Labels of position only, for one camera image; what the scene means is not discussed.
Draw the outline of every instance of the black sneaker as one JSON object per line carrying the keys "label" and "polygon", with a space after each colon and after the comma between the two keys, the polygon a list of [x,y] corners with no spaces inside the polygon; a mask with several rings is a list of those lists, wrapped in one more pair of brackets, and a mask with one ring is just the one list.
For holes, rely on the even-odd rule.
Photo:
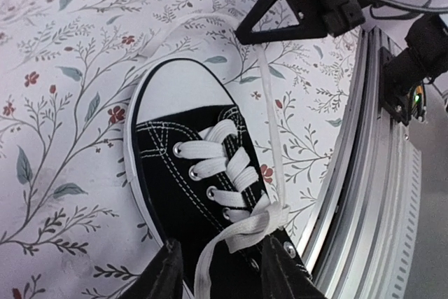
{"label": "black sneaker", "polygon": [[[209,271],[211,298],[261,299],[266,234],[309,277],[285,230],[260,230],[270,201],[256,152],[238,106],[210,70],[189,59],[158,64],[141,80],[127,115],[127,178],[159,245],[168,238],[181,243],[185,293],[193,297],[199,262],[196,280],[204,276],[207,287]],[[287,214],[275,216],[285,222]],[[218,242],[223,233],[228,239]],[[213,258],[204,272],[207,254]]]}

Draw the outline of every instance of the shoelace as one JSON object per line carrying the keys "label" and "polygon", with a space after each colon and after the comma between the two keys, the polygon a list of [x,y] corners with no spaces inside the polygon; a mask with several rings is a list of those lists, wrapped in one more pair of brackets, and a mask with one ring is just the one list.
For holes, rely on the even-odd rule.
{"label": "shoelace", "polygon": [[[145,43],[139,54],[147,58],[153,56],[177,27],[196,18],[219,18],[227,22],[233,29],[236,29],[239,25],[234,17],[224,14],[186,15],[171,22],[149,43]],[[234,253],[261,242],[266,235],[284,227],[288,222],[289,206],[285,201],[286,187],[281,159],[281,142],[274,112],[269,65],[263,47],[261,45],[254,47],[258,57],[263,92],[265,94],[278,201],[271,203],[267,194],[264,194],[250,214],[248,214],[248,211],[244,212],[236,209],[228,209],[226,211],[228,218],[234,223],[215,236],[202,251],[195,272],[195,299],[210,299],[211,280],[209,268],[217,243],[225,240],[230,253]],[[222,120],[206,135],[204,141],[189,141],[178,145],[178,154],[183,158],[205,158],[192,169],[193,174],[199,178],[206,178],[220,172],[226,172],[229,176],[237,192],[217,189],[208,190],[210,195],[213,191],[215,201],[224,207],[240,207],[242,204],[245,207],[241,192],[258,180],[255,169],[248,167],[249,156],[243,148],[239,148],[229,160],[226,158],[222,142],[226,136],[236,133],[237,129],[231,120]]]}

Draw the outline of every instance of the eyelet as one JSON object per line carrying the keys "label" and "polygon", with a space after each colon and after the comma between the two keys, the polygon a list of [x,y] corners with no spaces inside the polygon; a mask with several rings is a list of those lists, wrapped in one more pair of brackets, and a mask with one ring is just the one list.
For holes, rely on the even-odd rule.
{"label": "eyelet", "polygon": [[218,190],[217,187],[215,186],[210,186],[207,188],[207,197],[211,200],[214,201],[215,200],[215,190]]}
{"label": "eyelet", "polygon": [[256,272],[259,272],[259,271],[260,271],[260,267],[258,266],[258,263],[255,262],[255,259],[250,258],[250,259],[249,259],[249,263],[251,264],[251,267],[252,267]]}
{"label": "eyelet", "polygon": [[190,179],[192,179],[193,181],[201,180],[201,178],[195,172],[195,166],[190,167],[190,169],[188,170],[188,175],[190,176]]}
{"label": "eyelet", "polygon": [[224,216],[224,218],[227,220],[227,221],[230,221],[230,216],[229,216],[229,210],[230,209],[228,209],[227,207],[226,208],[223,208],[223,216]]}
{"label": "eyelet", "polygon": [[175,143],[173,146],[173,154],[174,156],[181,158],[181,152],[182,150],[179,148],[179,146],[182,145],[181,142]]}
{"label": "eyelet", "polygon": [[289,241],[286,241],[283,243],[283,249],[288,253],[288,255],[291,258],[295,258],[297,256],[297,251],[295,250],[295,247],[293,244]]}

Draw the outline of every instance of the wire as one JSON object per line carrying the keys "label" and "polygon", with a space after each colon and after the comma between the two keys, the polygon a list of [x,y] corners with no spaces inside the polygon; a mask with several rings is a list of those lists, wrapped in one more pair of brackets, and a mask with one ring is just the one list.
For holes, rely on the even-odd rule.
{"label": "wire", "polygon": [[411,4],[402,3],[395,0],[370,0],[374,3],[384,4],[386,6],[396,8],[397,10],[408,11],[412,13],[426,13],[426,14],[448,14],[448,7],[428,7],[414,6]]}
{"label": "wire", "polygon": [[[432,0],[427,0],[426,3],[421,5],[422,8],[428,8],[431,5]],[[376,15],[373,11],[374,8],[378,8],[380,6],[370,5],[369,11],[370,16],[376,20],[412,20],[417,18],[421,13],[405,13],[401,15]]]}

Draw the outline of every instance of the tablecloth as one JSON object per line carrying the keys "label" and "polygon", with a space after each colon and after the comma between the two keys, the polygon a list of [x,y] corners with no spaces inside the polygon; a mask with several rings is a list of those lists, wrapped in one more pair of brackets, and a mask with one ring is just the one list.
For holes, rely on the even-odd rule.
{"label": "tablecloth", "polygon": [[[118,298],[157,252],[122,151],[133,88],[162,58],[199,60],[222,80],[246,117],[263,178],[274,190],[253,47],[239,45],[222,20],[195,19],[154,57],[140,55],[175,18],[226,13],[241,20],[254,2],[0,0],[0,298]],[[279,2],[257,29],[288,23],[294,16]],[[265,46],[294,242],[333,154],[356,41],[349,32]]]}

